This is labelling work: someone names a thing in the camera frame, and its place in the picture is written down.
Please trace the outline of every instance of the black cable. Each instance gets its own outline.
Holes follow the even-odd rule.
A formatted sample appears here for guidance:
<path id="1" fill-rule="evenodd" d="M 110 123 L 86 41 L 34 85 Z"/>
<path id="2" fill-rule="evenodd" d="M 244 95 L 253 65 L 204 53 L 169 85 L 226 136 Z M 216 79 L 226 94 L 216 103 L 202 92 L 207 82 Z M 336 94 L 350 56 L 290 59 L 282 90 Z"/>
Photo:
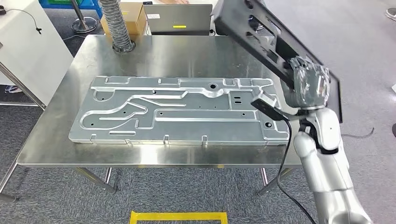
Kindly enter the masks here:
<path id="1" fill-rule="evenodd" d="M 374 128 L 371 129 L 370 133 L 365 134 L 365 135 L 354 135 L 354 134 L 341 134 L 341 137 L 349 137 L 349 138 L 354 138 L 354 139 L 365 139 L 373 135 L 374 133 Z"/>
<path id="2" fill-rule="evenodd" d="M 313 220 L 312 216 L 311 216 L 311 215 L 308 213 L 308 211 L 300 204 L 300 202 L 298 202 L 295 198 L 293 198 L 291 195 L 289 195 L 289 194 L 283 189 L 283 187 L 281 186 L 281 180 L 280 180 L 281 171 L 282 171 L 284 162 L 285 162 L 285 160 L 286 160 L 286 155 L 287 155 L 287 152 L 288 152 L 288 150 L 289 150 L 289 146 L 290 146 L 290 142 L 291 142 L 291 126 L 290 126 L 290 122 L 289 122 L 288 120 L 286 120 L 286 119 L 285 119 L 284 121 L 286 122 L 287 127 L 289 128 L 289 141 L 287 142 L 286 150 L 285 150 L 285 153 L 284 153 L 284 155 L 283 155 L 282 162 L 281 162 L 281 165 L 280 165 L 279 170 L 278 170 L 278 174 L 277 174 L 277 176 L 276 176 L 276 183 L 277 183 L 279 189 L 280 189 L 287 197 L 289 197 L 290 200 L 292 200 L 292 201 L 301 209 L 301 211 L 303 211 L 303 213 L 308 217 L 308 219 L 310 220 L 310 222 L 313 223 L 313 224 L 316 224 L 316 223 L 315 223 L 315 220 Z"/>
<path id="3" fill-rule="evenodd" d="M 32 16 L 32 14 L 30 14 L 30 13 L 26 12 L 25 10 L 22 10 L 22 9 L 16 9 L 16 8 L 11 8 L 11 9 L 8 9 L 8 10 L 6 10 L 6 12 L 9 12 L 9 11 L 12 11 L 12 10 L 14 10 L 14 11 L 21 11 L 21 12 L 24 12 L 24 13 L 26 13 L 26 14 L 30 15 L 30 17 L 32 17 L 33 21 L 35 22 L 35 27 L 36 27 L 36 30 L 38 31 L 38 33 L 39 33 L 39 34 L 41 34 L 41 31 L 42 31 L 42 29 L 37 27 L 36 19 L 35 19 L 35 18 Z"/>

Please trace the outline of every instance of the black metal frame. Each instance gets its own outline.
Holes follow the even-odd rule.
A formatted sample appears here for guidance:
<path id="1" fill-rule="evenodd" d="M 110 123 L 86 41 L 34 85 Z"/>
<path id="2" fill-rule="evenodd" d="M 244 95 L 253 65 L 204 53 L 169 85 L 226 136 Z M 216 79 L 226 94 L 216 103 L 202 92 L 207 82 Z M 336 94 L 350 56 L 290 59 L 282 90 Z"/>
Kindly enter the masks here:
<path id="1" fill-rule="evenodd" d="M 313 63 L 323 65 L 279 19 L 261 4 L 260 0 L 219 0 L 213 14 L 215 23 L 221 26 L 221 30 L 292 89 L 294 89 L 293 70 L 288 62 L 291 58 L 308 57 Z M 249 26 L 250 16 L 258 20 L 274 36 L 272 43 L 259 36 Z M 342 123 L 339 79 L 331 72 L 330 97 L 327 106 L 337 113 L 339 122 Z"/>

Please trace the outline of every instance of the laptop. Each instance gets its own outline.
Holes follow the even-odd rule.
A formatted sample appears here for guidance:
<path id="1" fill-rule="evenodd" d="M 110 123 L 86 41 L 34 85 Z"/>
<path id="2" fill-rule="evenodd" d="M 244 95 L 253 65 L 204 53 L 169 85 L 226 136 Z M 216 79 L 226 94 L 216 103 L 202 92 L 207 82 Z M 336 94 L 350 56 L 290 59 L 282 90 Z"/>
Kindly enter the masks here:
<path id="1" fill-rule="evenodd" d="M 145 5 L 152 35 L 209 35 L 212 5 Z"/>

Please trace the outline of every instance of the yellow tape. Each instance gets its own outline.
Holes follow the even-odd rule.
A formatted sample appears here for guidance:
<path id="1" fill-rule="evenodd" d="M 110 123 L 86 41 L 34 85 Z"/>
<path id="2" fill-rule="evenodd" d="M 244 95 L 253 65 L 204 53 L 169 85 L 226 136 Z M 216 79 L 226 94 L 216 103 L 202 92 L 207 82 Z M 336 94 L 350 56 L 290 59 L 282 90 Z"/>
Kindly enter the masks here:
<path id="1" fill-rule="evenodd" d="M 131 212 L 129 224 L 137 221 L 185 221 L 185 220 L 220 220 L 228 224 L 226 212 L 169 212 L 169 213 L 137 213 Z"/>
<path id="2" fill-rule="evenodd" d="M 186 25 L 173 25 L 173 28 L 187 28 Z"/>

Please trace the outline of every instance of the aluminum plate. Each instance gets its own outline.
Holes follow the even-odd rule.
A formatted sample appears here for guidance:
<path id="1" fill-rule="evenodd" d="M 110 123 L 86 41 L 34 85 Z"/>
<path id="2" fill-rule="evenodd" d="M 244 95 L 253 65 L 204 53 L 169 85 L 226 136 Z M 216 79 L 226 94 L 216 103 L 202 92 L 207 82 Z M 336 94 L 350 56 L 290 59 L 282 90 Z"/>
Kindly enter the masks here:
<path id="1" fill-rule="evenodd" d="M 285 144 L 287 126 L 250 105 L 261 91 L 277 101 L 271 79 L 99 76 L 69 138 L 100 144 Z"/>

